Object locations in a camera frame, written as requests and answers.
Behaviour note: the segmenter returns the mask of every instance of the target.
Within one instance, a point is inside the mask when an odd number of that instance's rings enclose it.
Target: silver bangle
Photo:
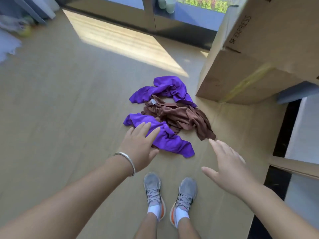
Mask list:
[[[133,161],[130,159],[130,157],[129,157],[127,154],[122,153],[122,152],[117,152],[117,153],[114,154],[114,156],[115,156],[115,155],[118,155],[118,154],[119,154],[119,155],[122,155],[123,157],[127,158],[128,161],[130,161],[130,163],[131,163],[131,165],[132,165],[132,167],[133,167],[133,171],[134,171],[133,174],[132,174],[132,176],[134,176],[134,174],[135,174],[135,167],[134,167]]]

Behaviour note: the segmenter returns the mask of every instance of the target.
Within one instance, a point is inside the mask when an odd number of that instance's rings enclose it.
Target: shoelace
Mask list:
[[[161,203],[159,189],[147,190],[146,196],[147,196],[147,204],[150,204],[152,201],[157,201],[159,204]]]
[[[176,207],[178,207],[180,205],[184,206],[187,209],[187,211],[189,211],[189,208],[190,208],[192,202],[193,202],[193,198],[191,198],[191,197],[189,197],[187,195],[184,195],[182,193],[179,193],[178,197],[177,197],[177,200],[176,200],[176,205],[175,206]]]

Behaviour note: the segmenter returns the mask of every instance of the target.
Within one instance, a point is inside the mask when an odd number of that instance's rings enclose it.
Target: purple cloth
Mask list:
[[[162,76],[154,79],[154,86],[145,86],[136,91],[131,97],[132,103],[143,103],[151,99],[151,95],[166,96],[175,102],[182,102],[197,107],[187,93],[186,85],[177,76]]]
[[[153,116],[142,115],[141,113],[131,113],[126,117],[123,124],[125,126],[133,125],[134,127],[137,127],[142,122],[151,123],[151,128],[147,135],[149,135],[149,133],[155,128],[160,127],[160,132],[153,142],[153,144],[159,149],[181,154],[185,158],[195,155],[190,142],[182,140],[180,136],[175,135],[172,129],[168,127],[166,122],[158,122]]]

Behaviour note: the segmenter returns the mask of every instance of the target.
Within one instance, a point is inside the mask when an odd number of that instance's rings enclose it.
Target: white sock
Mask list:
[[[157,221],[160,221],[160,214],[161,214],[160,205],[149,206],[147,213],[150,213],[150,212],[156,215]]]
[[[182,210],[180,208],[176,208],[175,210],[175,216],[176,216],[176,225],[178,226],[178,222],[181,218],[183,217],[187,217],[189,219],[189,215],[188,215],[188,212],[185,211],[185,210]]]

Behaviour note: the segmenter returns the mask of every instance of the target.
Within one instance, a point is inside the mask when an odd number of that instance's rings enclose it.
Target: brown cloth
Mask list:
[[[191,130],[195,127],[200,140],[205,138],[215,140],[216,135],[212,131],[207,116],[198,108],[180,102],[165,103],[156,95],[152,95],[152,99],[156,101],[156,104],[153,104],[151,100],[145,102],[146,106],[141,112],[142,115],[151,115],[158,118],[160,122],[165,121],[175,134],[178,134],[181,129]]]

